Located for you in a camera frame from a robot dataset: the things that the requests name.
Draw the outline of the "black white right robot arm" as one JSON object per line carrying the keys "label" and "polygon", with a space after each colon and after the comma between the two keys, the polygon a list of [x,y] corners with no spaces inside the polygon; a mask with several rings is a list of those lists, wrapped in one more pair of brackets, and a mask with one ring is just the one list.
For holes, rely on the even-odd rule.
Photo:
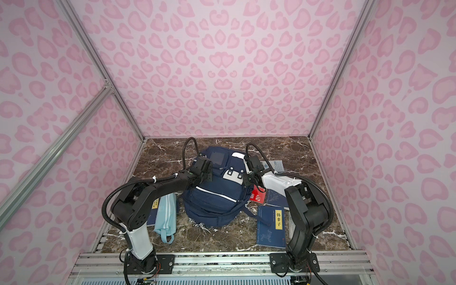
{"label": "black white right robot arm", "polygon": [[316,276],[320,272],[317,255],[312,247],[317,236],[329,227],[334,207],[325,192],[312,180],[290,172],[267,169],[257,156],[245,156],[247,174],[244,181],[265,190],[282,191],[295,225],[293,236],[284,254],[270,254],[271,271],[279,277],[287,273],[306,271]]}

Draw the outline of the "blue book yellow label front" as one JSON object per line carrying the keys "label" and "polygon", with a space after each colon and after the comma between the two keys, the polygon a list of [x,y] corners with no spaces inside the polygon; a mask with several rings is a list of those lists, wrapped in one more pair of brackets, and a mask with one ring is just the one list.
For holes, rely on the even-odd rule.
{"label": "blue book yellow label front", "polygon": [[285,215],[284,208],[260,205],[257,224],[256,244],[264,247],[285,249]]}

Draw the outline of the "navy blue backpack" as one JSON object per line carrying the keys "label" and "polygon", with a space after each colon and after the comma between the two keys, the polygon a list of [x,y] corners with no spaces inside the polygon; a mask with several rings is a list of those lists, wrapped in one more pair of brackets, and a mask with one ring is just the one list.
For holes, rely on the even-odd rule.
{"label": "navy blue backpack", "polygon": [[248,210],[254,184],[248,182],[251,173],[246,154],[223,147],[208,147],[202,156],[212,162],[212,180],[184,191],[183,201],[187,216],[197,224],[220,228],[244,212],[266,226],[271,222]]}

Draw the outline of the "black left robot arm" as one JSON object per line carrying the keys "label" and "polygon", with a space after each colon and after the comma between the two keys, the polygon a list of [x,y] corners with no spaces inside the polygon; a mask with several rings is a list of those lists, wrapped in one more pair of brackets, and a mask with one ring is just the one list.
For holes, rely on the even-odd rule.
{"label": "black left robot arm", "polygon": [[130,179],[112,191],[102,204],[102,217],[124,236],[127,250],[123,275],[127,284],[130,274],[157,274],[160,271],[155,249],[150,242],[147,220],[156,199],[195,188],[210,181],[212,161],[198,156],[189,169],[166,178]]}

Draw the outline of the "blue book yellow label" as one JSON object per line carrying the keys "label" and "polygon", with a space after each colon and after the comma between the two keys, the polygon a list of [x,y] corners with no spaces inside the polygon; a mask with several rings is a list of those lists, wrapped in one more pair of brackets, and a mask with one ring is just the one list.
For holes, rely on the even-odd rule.
{"label": "blue book yellow label", "polygon": [[260,205],[257,224],[256,244],[264,247],[285,249],[285,215],[284,208]]}
{"label": "blue book yellow label", "polygon": [[282,207],[285,210],[289,210],[286,196],[274,190],[267,191],[265,204],[273,207]]}

